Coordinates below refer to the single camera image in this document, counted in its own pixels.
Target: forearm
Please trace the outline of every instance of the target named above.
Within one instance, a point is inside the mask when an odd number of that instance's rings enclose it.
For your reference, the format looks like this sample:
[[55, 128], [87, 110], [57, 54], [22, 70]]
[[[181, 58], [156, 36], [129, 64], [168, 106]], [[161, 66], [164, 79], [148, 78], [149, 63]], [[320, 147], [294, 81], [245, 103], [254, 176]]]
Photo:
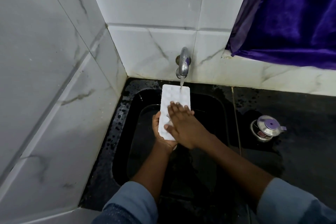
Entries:
[[204, 142], [201, 148], [240, 185], [256, 209], [261, 195], [274, 177], [235, 153], [214, 135]]
[[163, 178], [172, 149], [163, 143], [155, 142], [151, 153], [131, 181], [143, 185], [159, 201]]

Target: faucet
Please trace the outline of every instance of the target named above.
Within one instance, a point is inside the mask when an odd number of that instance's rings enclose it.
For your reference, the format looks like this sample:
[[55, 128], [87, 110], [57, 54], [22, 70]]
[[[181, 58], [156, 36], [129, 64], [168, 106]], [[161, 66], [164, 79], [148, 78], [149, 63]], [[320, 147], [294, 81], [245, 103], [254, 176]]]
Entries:
[[190, 52], [187, 47], [183, 47], [179, 56], [175, 59], [178, 69], [176, 70], [176, 76], [181, 79], [187, 76], [189, 71], [189, 65], [191, 63]]

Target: shirt sleeve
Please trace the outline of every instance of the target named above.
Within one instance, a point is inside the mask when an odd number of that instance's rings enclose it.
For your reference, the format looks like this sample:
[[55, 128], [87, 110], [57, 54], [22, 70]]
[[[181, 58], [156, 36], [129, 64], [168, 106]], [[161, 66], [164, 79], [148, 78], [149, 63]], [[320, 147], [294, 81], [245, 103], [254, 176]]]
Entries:
[[155, 224], [158, 210], [153, 196], [137, 182], [126, 182], [106, 203], [103, 212], [109, 205], [119, 205], [131, 213], [142, 224]]
[[274, 178], [260, 198], [257, 218], [261, 224], [334, 224], [336, 212], [312, 194]]

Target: sink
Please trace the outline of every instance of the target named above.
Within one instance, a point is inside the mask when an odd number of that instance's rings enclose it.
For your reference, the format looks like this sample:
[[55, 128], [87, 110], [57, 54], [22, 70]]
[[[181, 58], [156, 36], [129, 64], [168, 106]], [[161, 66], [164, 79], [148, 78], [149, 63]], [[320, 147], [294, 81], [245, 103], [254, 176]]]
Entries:
[[[119, 185], [136, 174], [153, 147], [152, 117], [160, 110], [161, 92], [160, 89], [142, 90], [130, 104], [112, 165], [113, 178]], [[225, 108], [221, 102], [212, 96], [193, 92], [190, 97], [195, 117], [228, 145]], [[216, 185], [225, 184], [220, 173], [221, 169], [203, 151], [178, 145], [171, 154], [161, 194], [200, 202], [208, 200]]]

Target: purple curtain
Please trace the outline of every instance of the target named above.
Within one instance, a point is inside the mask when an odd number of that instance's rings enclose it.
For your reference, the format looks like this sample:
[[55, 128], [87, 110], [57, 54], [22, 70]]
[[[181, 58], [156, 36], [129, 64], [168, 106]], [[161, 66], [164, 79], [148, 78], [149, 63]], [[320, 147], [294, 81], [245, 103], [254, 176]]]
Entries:
[[233, 56], [336, 69], [336, 0], [261, 0], [253, 15], [241, 46], [230, 37]]

